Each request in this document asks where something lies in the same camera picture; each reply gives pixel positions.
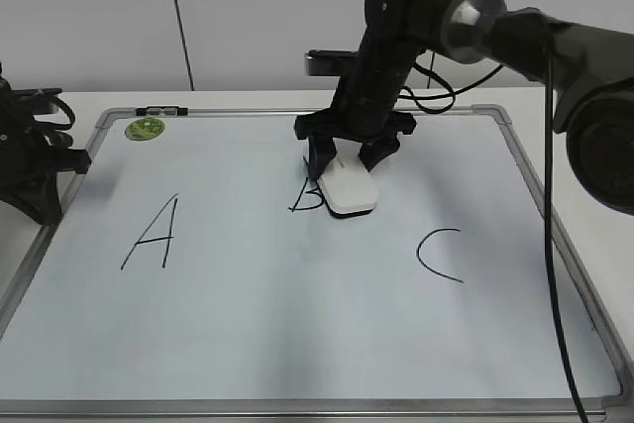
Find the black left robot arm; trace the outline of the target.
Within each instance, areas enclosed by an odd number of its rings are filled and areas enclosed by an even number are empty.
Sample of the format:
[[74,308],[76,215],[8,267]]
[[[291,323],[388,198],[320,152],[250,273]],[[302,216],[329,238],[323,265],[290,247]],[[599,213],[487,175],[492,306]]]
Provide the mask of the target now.
[[[413,116],[393,109],[379,116],[375,132],[355,131],[343,111],[345,86],[342,80],[329,108],[295,119],[296,138],[309,142],[312,179],[320,177],[334,157],[335,138],[360,143],[359,157],[371,170],[398,150],[398,134],[414,131]],[[67,131],[76,116],[58,98],[60,93],[59,88],[15,90],[1,79],[1,201],[40,225],[56,224],[61,218],[57,175],[84,175],[92,164],[88,151],[72,146]]]

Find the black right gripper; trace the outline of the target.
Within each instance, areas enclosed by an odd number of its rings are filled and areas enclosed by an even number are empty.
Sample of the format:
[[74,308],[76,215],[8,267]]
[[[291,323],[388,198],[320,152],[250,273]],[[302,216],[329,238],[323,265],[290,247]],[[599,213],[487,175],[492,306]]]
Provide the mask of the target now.
[[381,40],[365,31],[352,68],[340,78],[330,107],[295,119],[296,138],[308,138],[311,180],[318,180],[337,155],[333,138],[376,141],[360,148],[360,161],[367,171],[399,150],[394,135],[410,135],[416,127],[411,114],[394,110],[415,59],[414,43]]

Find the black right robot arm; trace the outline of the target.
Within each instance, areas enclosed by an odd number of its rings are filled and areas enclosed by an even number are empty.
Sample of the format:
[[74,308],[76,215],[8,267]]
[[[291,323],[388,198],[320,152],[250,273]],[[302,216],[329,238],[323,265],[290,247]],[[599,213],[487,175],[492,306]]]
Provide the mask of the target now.
[[504,0],[365,0],[366,29],[353,53],[313,51],[310,71],[334,75],[330,106],[295,121],[319,178],[335,141],[360,145],[373,168],[394,154],[413,117],[394,106],[417,57],[433,52],[461,64],[494,60],[557,96],[552,127],[566,138],[569,163],[595,200],[633,210],[633,38],[550,17]]

